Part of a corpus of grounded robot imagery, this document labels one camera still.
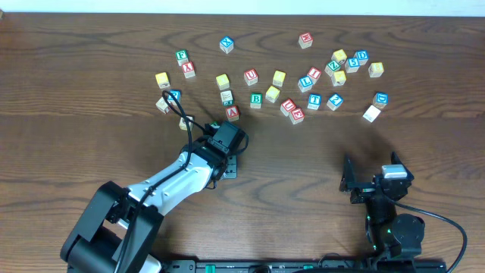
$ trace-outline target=yellow block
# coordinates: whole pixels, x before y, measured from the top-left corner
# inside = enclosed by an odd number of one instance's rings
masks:
[[[217,84],[219,86],[223,86],[224,84],[228,84],[229,83],[229,79],[227,78],[227,75],[226,74],[222,74],[220,76],[217,76],[215,78],[215,80],[217,81]]]
[[[333,77],[335,77],[335,81],[341,82],[347,80],[346,74],[343,71],[337,71],[333,73]]]
[[[347,54],[343,51],[343,49],[337,50],[333,53],[336,58],[336,61],[342,61],[347,59]]]
[[[283,82],[283,81],[285,81],[285,77],[286,77],[286,73],[281,72],[281,71],[275,71],[274,72],[273,80],[277,80],[277,81]]]
[[[167,83],[168,82],[167,72],[156,74],[155,79],[157,79],[158,85],[160,85],[161,83]]]
[[[274,86],[271,86],[268,91],[266,91],[266,96],[272,99],[277,98],[280,95],[280,90]]]
[[[382,65],[382,63],[372,63],[371,66],[372,72],[384,72],[384,66]]]

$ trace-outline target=white wall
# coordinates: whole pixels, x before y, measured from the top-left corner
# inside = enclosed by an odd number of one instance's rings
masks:
[[[6,12],[485,17],[485,0],[2,0]]]

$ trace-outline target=wooden table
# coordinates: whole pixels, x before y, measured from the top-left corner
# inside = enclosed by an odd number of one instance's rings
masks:
[[[313,46],[300,49],[300,33]],[[236,41],[229,55],[219,40]],[[170,164],[186,143],[179,118],[155,103],[155,74],[169,73],[186,112],[200,123],[225,119],[215,77],[226,73],[250,136],[239,177],[197,193],[165,219],[155,254],[200,259],[318,259],[371,251],[365,207],[338,186],[349,153],[370,180],[397,151],[416,179],[402,200],[462,224],[469,245],[457,271],[485,267],[485,19],[133,14],[6,14],[0,21],[0,271],[62,272],[59,250],[97,188],[127,186]],[[196,66],[186,80],[175,51]],[[366,49],[367,67],[312,92],[337,111],[306,110],[297,80],[333,51]],[[247,87],[243,72],[259,82]],[[287,73],[278,102],[249,107],[275,69]],[[370,124],[361,116],[377,91],[390,104]],[[304,108],[292,125],[280,103]],[[424,217],[423,255],[448,265],[462,237]]]

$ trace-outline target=black wire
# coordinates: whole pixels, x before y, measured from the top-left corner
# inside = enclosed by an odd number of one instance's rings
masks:
[[[167,97],[165,96],[166,94],[168,94],[169,96],[172,97],[172,99],[174,99],[175,103],[177,104],[177,107],[180,110],[180,113],[178,111],[175,111],[175,109],[171,106],[171,104],[167,102]],[[141,211],[141,209],[143,207],[143,203],[153,193],[153,191],[155,191],[157,189],[158,186],[160,186],[166,180],[168,180],[171,177],[173,177],[175,174],[178,174],[182,170],[185,170],[185,168],[187,168],[187,166],[189,165],[190,157],[192,155],[192,132],[191,132],[190,126],[189,126],[189,121],[191,121],[191,120],[187,117],[185,111],[182,108],[182,105],[180,105],[179,101],[174,96],[174,94],[169,93],[168,91],[164,90],[162,92],[162,96],[164,98],[164,101],[167,102],[167,104],[169,105],[169,107],[172,110],[174,110],[174,112],[176,112],[180,117],[182,117],[184,119],[185,123],[186,123],[187,135],[189,137],[189,144],[188,144],[189,147],[188,147],[188,151],[187,151],[187,159],[180,166],[180,168],[178,168],[177,170],[173,171],[171,174],[167,175],[166,177],[163,177],[159,182],[153,184],[153,186],[150,186],[147,189],[147,191],[145,192],[145,194],[143,194],[142,198],[139,200],[138,204],[136,205],[135,211],[133,213],[132,221],[128,224],[127,233],[125,234],[124,240],[123,240],[123,244],[121,245],[120,256],[118,257],[118,261],[117,261],[116,267],[114,268],[114,273],[118,273],[121,270],[121,266],[123,265],[123,260],[124,260],[125,253],[126,253],[127,247],[128,247],[128,242],[130,240],[131,234],[133,233],[133,229],[134,229],[134,226],[135,226],[135,221],[138,218],[138,214],[139,214],[139,212]]]
[[[468,238],[467,238],[467,233],[465,232],[465,230],[463,229],[463,227],[461,225],[459,225],[458,223],[454,222],[453,220],[451,219],[448,219],[444,216],[441,216],[441,215],[438,215],[436,213],[432,213],[432,212],[429,212],[429,211],[425,211],[423,209],[418,209],[418,208],[415,208],[415,207],[411,207],[411,206],[408,206],[408,205],[404,205],[404,204],[401,204],[399,202],[396,202],[394,200],[392,200],[391,198],[389,198],[385,193],[384,193],[384,190],[382,190],[383,192],[383,195],[384,197],[386,198],[386,200],[388,202],[391,202],[392,204],[394,204],[395,206],[398,206],[398,207],[401,207],[403,209],[407,209],[407,210],[410,210],[412,212],[419,212],[419,213],[422,213],[424,215],[428,215],[428,216],[431,216],[431,217],[435,217],[435,218],[438,218],[439,220],[441,221],[444,221],[452,226],[454,226],[455,228],[458,228],[458,230],[462,233],[462,236],[463,236],[463,244],[462,244],[462,249],[460,250],[460,253],[458,254],[458,257],[456,257],[456,260],[452,263],[452,266],[450,266],[447,270],[446,270],[446,273],[450,273],[453,271],[453,269],[456,268],[456,266],[460,263],[460,261],[462,260],[463,258],[463,255],[465,254],[465,250],[467,249],[467,244],[468,244]]]

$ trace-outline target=toy block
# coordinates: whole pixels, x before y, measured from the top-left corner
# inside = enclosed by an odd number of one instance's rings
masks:
[[[181,93],[179,90],[170,90],[170,93],[172,95],[174,95],[175,99],[177,99],[177,101],[179,101],[180,103],[180,98],[182,97]],[[177,105],[174,101],[174,99],[172,99],[172,96],[167,96],[167,101],[172,104],[172,105]]]
[[[313,83],[310,80],[309,76],[304,76],[298,81],[298,88],[300,88],[300,91],[302,91],[302,93],[305,93],[311,90],[312,87],[313,87]]]
[[[273,76],[273,85],[274,86],[283,86],[283,81],[285,81],[286,73],[281,71],[275,71]]]
[[[224,106],[231,106],[234,104],[233,94],[230,90],[221,92],[221,101]]]
[[[167,73],[160,73],[155,75],[155,79],[157,80],[158,87],[160,89],[167,88],[170,86],[170,81],[168,80]]]
[[[366,120],[372,122],[374,121],[377,116],[380,114],[380,110],[371,105],[371,107],[369,107],[369,109],[367,109],[367,111],[364,113],[364,115],[362,117],[364,117]]]
[[[191,121],[194,120],[193,116],[187,116],[187,118],[190,119]],[[185,120],[183,118],[180,118],[179,127],[182,130],[187,130],[187,124],[185,123]],[[190,127],[190,130],[192,130],[192,128],[194,127],[194,124],[192,122],[189,122],[189,127]]]
[[[313,37],[311,37],[310,33],[303,33],[300,35],[298,39],[298,44],[302,47],[302,49],[309,48],[313,43]]]
[[[165,102],[164,97],[162,96],[157,103],[155,103],[157,106],[158,110],[164,112],[167,114],[170,111],[170,107],[168,107],[168,104]]]
[[[227,77],[226,74],[217,76],[215,80],[217,81],[217,86],[219,86],[219,90],[224,90],[229,88],[229,78]]]
[[[388,96],[386,93],[381,93],[381,92],[378,92],[375,96],[374,96],[374,100],[372,101],[372,105],[379,108],[379,109],[383,109],[384,107],[386,107],[387,103],[388,103]]]
[[[260,93],[251,94],[251,108],[260,108],[263,104],[263,95]]]
[[[337,50],[332,54],[332,60],[342,65],[347,60],[347,54],[343,51],[343,49]]]
[[[306,75],[310,77],[310,80],[312,81],[313,84],[316,84],[317,80],[320,79],[321,71],[319,71],[315,67],[312,67],[310,68],[310,71]]]
[[[380,77],[382,73],[384,73],[384,66],[382,63],[372,63],[371,66],[369,66],[369,76]]]
[[[305,113],[303,113],[303,110],[301,108],[297,108],[289,114],[289,119],[293,124],[297,124],[303,121],[305,118]]]
[[[182,64],[183,75],[186,79],[190,77],[194,77],[196,75],[196,69],[194,68],[194,64],[189,61],[186,64]]]
[[[248,86],[251,86],[255,83],[258,82],[258,74],[256,73],[256,70],[251,69],[250,71],[244,72],[244,80],[248,84]]]
[[[271,86],[268,91],[266,91],[266,99],[272,103],[275,103],[280,96],[280,90],[274,86]]]
[[[291,99],[287,99],[286,101],[284,101],[280,107],[280,110],[285,115],[285,117],[288,117],[289,113],[295,109],[296,104]]]
[[[308,109],[318,110],[321,104],[321,96],[318,94],[310,94],[310,98],[308,98]]]
[[[228,121],[237,121],[239,119],[239,111],[237,111],[237,106],[226,108],[226,115]]]
[[[328,99],[327,106],[328,108],[332,109],[332,111],[335,111],[342,105],[342,102],[342,97],[339,96],[339,94],[335,93]]]
[[[364,65],[367,64],[367,61],[369,60],[369,55],[367,54],[367,51],[361,50],[357,51],[354,54],[354,58],[357,58],[359,65]]]
[[[222,38],[221,42],[219,42],[219,47],[227,54],[234,49],[234,41],[228,36],[225,36]]]
[[[358,64],[357,58],[348,58],[346,61],[346,72],[347,73],[354,73],[357,72],[358,68],[361,65]]]
[[[336,61],[331,61],[325,66],[325,73],[332,77],[333,73],[340,70],[340,64]]]
[[[333,73],[331,79],[332,79],[333,86],[341,86],[347,80],[346,73],[343,71],[337,71]]]
[[[175,52],[175,57],[177,57],[177,62],[179,63],[179,66],[189,62],[189,54],[187,54],[187,50],[185,49]]]

